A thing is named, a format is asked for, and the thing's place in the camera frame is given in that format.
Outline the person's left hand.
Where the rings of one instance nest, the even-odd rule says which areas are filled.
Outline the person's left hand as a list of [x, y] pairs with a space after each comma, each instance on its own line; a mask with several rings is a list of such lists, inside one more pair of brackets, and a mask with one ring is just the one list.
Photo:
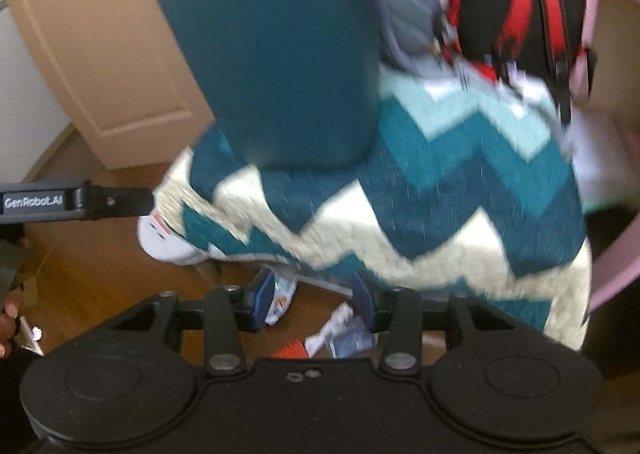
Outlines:
[[24, 302], [24, 291], [21, 288], [11, 290], [1, 304], [0, 314], [0, 354], [6, 359], [12, 350], [12, 339], [15, 336], [20, 318], [21, 306]]

